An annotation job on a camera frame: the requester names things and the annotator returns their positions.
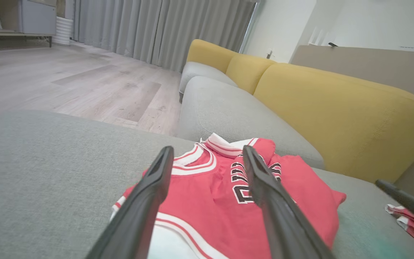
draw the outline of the gray sofa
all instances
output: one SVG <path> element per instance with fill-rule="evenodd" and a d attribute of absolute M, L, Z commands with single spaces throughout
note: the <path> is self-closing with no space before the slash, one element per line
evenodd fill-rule
<path fill-rule="evenodd" d="M 193 142 L 56 113 L 0 114 L 0 258 L 83 258 L 166 145 L 180 155 Z M 369 182 L 314 171 L 347 194 L 338 259 L 414 259 L 414 239 L 384 210 L 394 200 Z"/>
<path fill-rule="evenodd" d="M 324 169 L 319 152 L 253 95 L 216 79 L 197 76 L 184 90 L 177 137 L 199 141 L 212 133 L 229 142 L 254 137 L 272 139 L 277 154 L 299 155 L 310 166 Z"/>

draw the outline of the white vase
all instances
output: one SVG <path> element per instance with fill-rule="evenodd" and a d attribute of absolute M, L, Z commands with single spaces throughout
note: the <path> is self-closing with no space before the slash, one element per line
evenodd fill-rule
<path fill-rule="evenodd" d="M 69 38 L 73 28 L 73 20 L 57 16 L 56 35 L 52 36 L 52 43 L 57 45 L 69 46 Z"/>

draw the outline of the sofa cushion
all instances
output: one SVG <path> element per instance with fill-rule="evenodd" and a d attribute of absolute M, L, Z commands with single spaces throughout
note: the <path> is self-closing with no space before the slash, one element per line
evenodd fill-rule
<path fill-rule="evenodd" d="M 414 238 L 384 210 L 396 201 L 372 183 L 313 169 L 333 190 L 347 195 L 338 208 L 340 228 L 332 247 L 337 259 L 414 258 Z"/>
<path fill-rule="evenodd" d="M 160 149 L 193 144 L 58 113 L 0 115 L 0 258 L 84 258 Z"/>
<path fill-rule="evenodd" d="M 276 61 L 244 54 L 237 54 L 231 59 L 226 75 L 237 83 L 237 86 L 253 95 L 258 81 L 265 70 Z"/>
<path fill-rule="evenodd" d="M 213 78 L 220 82 L 225 82 L 229 85 L 237 87 L 237 84 L 220 70 L 198 62 L 187 62 L 186 65 L 184 65 L 183 72 L 181 74 L 179 92 L 184 94 L 186 84 L 191 78 L 196 76 Z"/>
<path fill-rule="evenodd" d="M 177 136 L 199 141 L 213 132 L 228 142 L 272 139 L 277 154 L 300 155 L 310 166 L 324 168 L 319 152 L 253 95 L 211 78 L 194 77 L 184 93 Z"/>
<path fill-rule="evenodd" d="M 200 62 L 226 73 L 231 59 L 236 55 L 237 52 L 225 49 L 217 44 L 195 39 L 189 46 L 186 62 Z"/>
<path fill-rule="evenodd" d="M 394 182 L 414 162 L 414 95 L 292 64 L 273 64 L 253 94 L 322 154 L 331 172 Z"/>

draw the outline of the white wall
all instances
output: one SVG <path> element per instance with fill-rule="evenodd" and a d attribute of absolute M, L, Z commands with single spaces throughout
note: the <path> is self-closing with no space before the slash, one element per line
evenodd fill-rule
<path fill-rule="evenodd" d="M 332 33 L 338 46 L 414 47 L 414 0 L 346 0 Z"/>
<path fill-rule="evenodd" d="M 345 1 L 317 0 L 316 6 L 304 27 L 304 31 L 293 53 L 299 45 L 307 45 L 310 42 L 316 43 L 317 45 L 322 45 L 323 43 L 323 45 L 327 46 L 327 43 L 333 40 L 333 35 L 330 32 L 335 26 Z"/>
<path fill-rule="evenodd" d="M 244 53 L 289 62 L 301 38 L 316 0 L 264 0 L 260 4 Z"/>

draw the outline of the white stripe trim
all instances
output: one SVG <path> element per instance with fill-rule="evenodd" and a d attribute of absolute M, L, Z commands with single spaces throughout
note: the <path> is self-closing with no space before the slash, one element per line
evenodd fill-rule
<path fill-rule="evenodd" d="M 177 166 L 180 166 L 180 165 L 181 166 L 185 166 L 187 164 L 191 164 L 192 162 L 198 160 L 202 156 L 203 153 L 204 153 L 204 149 L 201 146 L 199 146 L 199 143 L 194 143 L 194 148 L 191 151 L 188 151 L 185 154 L 183 154 L 183 155 L 181 155 L 179 157 L 174 158 L 174 159 L 178 159 L 180 157 L 183 157 L 183 156 L 186 156 L 187 155 L 186 157 L 184 157 L 182 159 L 174 160 L 174 165 L 177 165 Z"/>
<path fill-rule="evenodd" d="M 119 205 L 122 205 L 125 202 L 125 197 L 121 196 L 117 202 L 119 203 Z"/>
<path fill-rule="evenodd" d="M 161 222 L 157 221 L 158 219 L 170 221 L 170 222 L 173 222 L 173 223 L 181 226 L 186 232 L 188 232 L 191 235 L 194 242 L 208 256 L 210 256 L 214 259 L 227 259 L 227 257 L 224 254 L 222 254 L 220 251 L 213 248 L 209 243 L 207 243 L 207 241 L 205 241 L 205 239 L 191 225 L 186 223 L 184 220 L 179 219 L 179 218 L 174 217 L 174 216 L 171 216 L 171 215 L 168 215 L 168 214 L 165 214 L 165 213 L 157 213 L 157 215 L 156 215 L 156 224 L 161 223 Z M 182 231 L 180 229 L 178 229 L 178 230 L 175 229 L 174 228 L 175 226 L 172 225 L 172 224 L 168 224 L 166 226 L 169 227 L 169 228 L 174 229 L 177 232 Z M 186 233 L 181 233 L 180 232 L 180 234 L 183 236 L 183 238 L 185 238 L 186 242 L 189 243 L 190 246 L 191 246 L 191 244 L 194 246 L 191 239 L 186 235 Z"/>
<path fill-rule="evenodd" d="M 199 250 L 194 245 L 194 243 L 191 241 L 191 239 L 189 238 L 189 236 L 183 230 L 181 230 L 179 227 L 177 227 L 175 225 L 172 225 L 171 223 L 163 222 L 163 221 L 158 221 L 158 220 L 156 220 L 154 222 L 154 225 L 156 225 L 156 226 L 163 226 L 163 227 L 169 228 L 171 231 L 177 232 L 179 235 L 182 236 L 183 240 L 189 245 L 189 247 L 191 248 L 191 250 L 194 252 L 194 254 L 196 254 L 196 256 L 199 259 L 207 259 L 207 257 L 203 256 L 202 253 L 199 252 Z"/>
<path fill-rule="evenodd" d="M 392 215 L 392 214 L 394 214 L 394 212 L 393 212 L 393 210 L 392 210 L 393 208 L 394 208 L 394 206 L 393 206 L 393 205 L 391 205 L 391 204 L 387 204 L 387 205 L 386 205 L 386 207 L 385 207 L 384 209 L 386 210 L 386 212 L 387 212 L 387 213 L 389 213 L 389 214 L 391 214 L 391 215 Z"/>
<path fill-rule="evenodd" d="M 212 133 L 212 135 L 210 135 L 206 141 L 201 143 L 207 142 L 212 147 L 212 149 L 219 154 L 223 154 L 225 156 L 238 156 L 242 154 L 245 145 L 253 146 L 257 140 L 258 138 L 252 138 L 228 143 L 228 141 L 224 140 L 222 137 L 218 136 L 215 133 Z"/>
<path fill-rule="evenodd" d="M 197 143 L 197 145 L 199 145 L 199 148 L 202 150 L 202 152 L 204 152 L 204 149 L 208 151 L 210 155 L 209 161 L 205 164 L 199 164 L 195 166 L 182 166 L 182 165 L 177 164 L 177 166 L 184 168 L 186 170 L 173 167 L 172 175 L 178 175 L 178 176 L 193 175 L 193 174 L 199 174 L 203 172 L 212 171 L 213 169 L 215 169 L 215 167 L 217 166 L 217 158 L 215 157 L 215 155 L 212 153 L 212 151 L 210 151 L 207 147 L 205 147 L 204 144 Z"/>
<path fill-rule="evenodd" d="M 397 219 L 397 224 L 399 224 L 399 226 L 401 226 L 405 231 L 407 231 L 408 221 L 409 219 L 407 217 L 401 216 Z"/>
<path fill-rule="evenodd" d="M 118 206 L 116 205 L 113 205 L 112 208 L 113 208 L 113 211 L 111 213 L 110 221 L 113 220 L 113 218 L 116 216 L 116 213 L 118 213 L 118 210 L 119 210 Z"/>

